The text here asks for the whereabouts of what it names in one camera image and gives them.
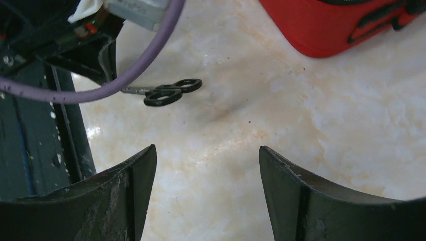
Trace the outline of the black handled scissors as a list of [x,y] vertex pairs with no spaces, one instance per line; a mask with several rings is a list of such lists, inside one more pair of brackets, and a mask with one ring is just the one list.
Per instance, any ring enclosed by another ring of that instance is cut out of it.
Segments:
[[143,103],[149,107],[163,107],[182,98],[186,93],[197,91],[203,86],[198,78],[183,79],[173,84],[156,87],[126,87],[121,90],[124,94],[143,95]]

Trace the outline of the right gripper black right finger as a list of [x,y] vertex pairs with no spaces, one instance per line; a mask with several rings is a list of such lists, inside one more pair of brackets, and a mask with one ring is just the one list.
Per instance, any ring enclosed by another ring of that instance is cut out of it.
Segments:
[[425,199],[359,192],[306,170],[268,146],[260,174],[275,240],[425,240]]

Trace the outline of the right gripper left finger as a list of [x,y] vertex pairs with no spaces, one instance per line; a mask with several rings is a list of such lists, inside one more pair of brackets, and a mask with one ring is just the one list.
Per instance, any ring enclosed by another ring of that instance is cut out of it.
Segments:
[[43,196],[1,202],[1,240],[140,240],[157,166],[155,145]]

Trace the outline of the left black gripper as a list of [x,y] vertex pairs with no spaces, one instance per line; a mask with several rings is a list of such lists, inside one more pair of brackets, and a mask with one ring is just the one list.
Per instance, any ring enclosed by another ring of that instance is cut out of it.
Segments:
[[1,76],[41,61],[104,85],[122,26],[103,1],[1,1]]

